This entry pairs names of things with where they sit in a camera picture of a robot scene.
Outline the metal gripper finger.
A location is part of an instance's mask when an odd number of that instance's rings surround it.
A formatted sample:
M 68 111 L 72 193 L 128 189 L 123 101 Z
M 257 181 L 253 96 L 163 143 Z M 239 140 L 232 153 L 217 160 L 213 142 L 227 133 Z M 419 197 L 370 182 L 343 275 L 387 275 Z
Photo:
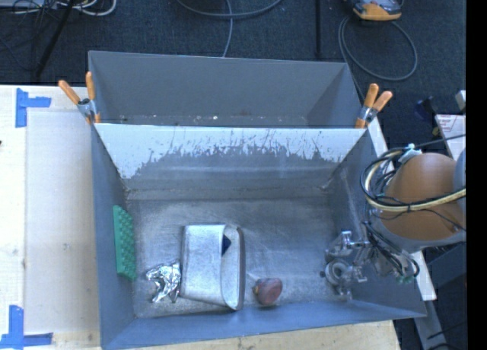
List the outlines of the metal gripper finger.
M 328 281 L 340 300 L 351 300 L 355 284 L 364 284 L 368 281 L 361 266 L 338 258 L 326 262 L 320 276 Z
M 342 231 L 328 246 L 326 258 L 344 258 L 354 251 L 359 254 L 371 248 L 368 240 L 353 240 L 350 230 Z

